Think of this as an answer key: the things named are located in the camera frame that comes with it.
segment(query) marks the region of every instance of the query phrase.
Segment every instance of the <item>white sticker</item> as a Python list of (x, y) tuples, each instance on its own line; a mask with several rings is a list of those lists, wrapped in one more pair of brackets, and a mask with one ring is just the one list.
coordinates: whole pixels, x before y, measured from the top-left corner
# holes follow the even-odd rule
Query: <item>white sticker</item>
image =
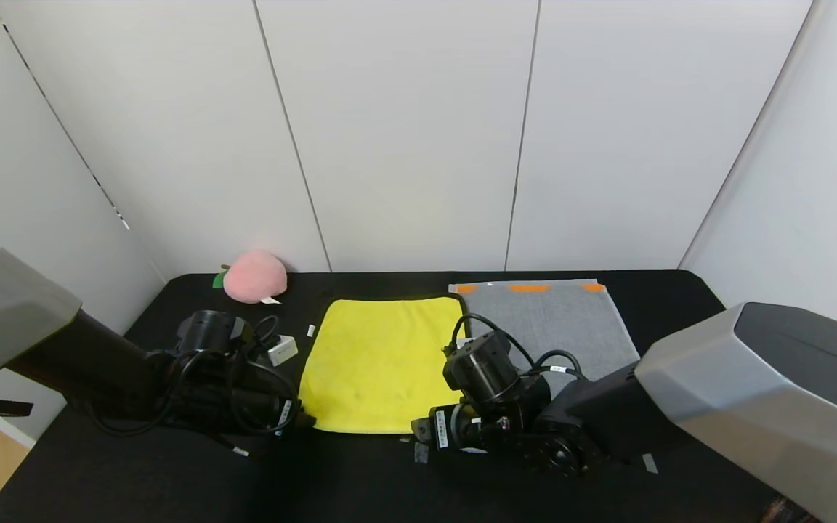
[(293, 407), (293, 401), (292, 400), (286, 400), (286, 403), (283, 403), (283, 412), (280, 413), (280, 420), (277, 421), (276, 424), (282, 425), (283, 423), (286, 422), (286, 418), (289, 417), (289, 410), (291, 410), (292, 407)]
[(658, 464), (654, 463), (654, 457), (651, 454), (642, 454), (642, 460), (644, 460), (644, 467), (648, 469), (648, 472), (651, 474), (658, 473)]
[(434, 427), (438, 433), (438, 449), (446, 449), (448, 447), (448, 427), (445, 424), (444, 410), (435, 411)]

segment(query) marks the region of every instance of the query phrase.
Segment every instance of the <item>gray cloth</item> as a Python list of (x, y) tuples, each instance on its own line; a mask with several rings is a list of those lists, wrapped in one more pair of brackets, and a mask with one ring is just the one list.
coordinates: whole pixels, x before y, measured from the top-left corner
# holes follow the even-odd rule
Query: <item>gray cloth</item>
[[(595, 280), (558, 280), (525, 282), (482, 282), (451, 285), (457, 291), (463, 285), (475, 285), (461, 294), (467, 310), (484, 315), (503, 331), (509, 332), (537, 360), (547, 351), (559, 349), (577, 357), (583, 373), (590, 380), (638, 360), (638, 351), (618, 315), (618, 309), (606, 291), (589, 291), (583, 284)], [(517, 292), (509, 285), (549, 285), (544, 292)], [(471, 320), (469, 334), (478, 336), (489, 327)], [(518, 368), (528, 368), (516, 350), (509, 353)], [(547, 365), (569, 367), (567, 360), (552, 357)], [(571, 376), (556, 372), (544, 374), (554, 397), (569, 383)]]

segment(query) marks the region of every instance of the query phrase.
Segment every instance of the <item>black table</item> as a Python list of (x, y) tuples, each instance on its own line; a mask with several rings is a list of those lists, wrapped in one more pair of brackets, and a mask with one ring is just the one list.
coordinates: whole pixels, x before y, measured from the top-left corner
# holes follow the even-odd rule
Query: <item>black table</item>
[[(147, 349), (176, 341), (198, 309), (248, 320), (282, 318), (300, 355), (281, 365), (302, 374), (306, 337), (335, 297), (401, 298), (448, 283), (595, 277), (607, 285), (638, 352), (724, 310), (707, 285), (682, 271), (398, 272), (290, 275), (283, 305), (237, 304), (212, 275), (171, 281), (127, 332)], [(499, 466), (486, 456), (433, 454), (415, 463), (397, 437), (307, 431), (261, 460), (199, 434), (156, 429), (105, 436), (66, 408), (0, 493), (0, 521), (123, 523), (190, 521), (756, 521), (773, 490), (700, 443), (655, 455), (660, 474), (609, 466), (585, 479)]]

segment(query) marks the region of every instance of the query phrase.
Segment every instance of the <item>yellow towel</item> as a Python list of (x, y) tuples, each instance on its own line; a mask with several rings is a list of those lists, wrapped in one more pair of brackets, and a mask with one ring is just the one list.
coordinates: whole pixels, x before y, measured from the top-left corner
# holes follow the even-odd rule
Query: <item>yellow towel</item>
[(442, 348), (461, 314), (461, 302), (448, 297), (333, 302), (299, 387), (315, 428), (409, 434), (431, 407), (458, 402), (461, 392), (442, 377)]

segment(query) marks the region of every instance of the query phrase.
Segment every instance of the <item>white wall panel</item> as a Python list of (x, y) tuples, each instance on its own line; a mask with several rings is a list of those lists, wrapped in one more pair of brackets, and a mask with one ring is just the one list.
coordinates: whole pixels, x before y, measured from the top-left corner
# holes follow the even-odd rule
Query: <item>white wall panel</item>
[(167, 277), (249, 248), (328, 269), (250, 0), (2, 0), (0, 14)]
[(334, 269), (501, 269), (537, 1), (258, 6)]
[(543, 0), (508, 268), (675, 268), (809, 5)]
[[(124, 332), (163, 281), (100, 192), (0, 23), (0, 247), (77, 295)], [(3, 427), (33, 442), (60, 412), (60, 394), (9, 371), (0, 398), (32, 401)]]
[(768, 301), (837, 320), (837, 0), (817, 0), (683, 268), (726, 305)]

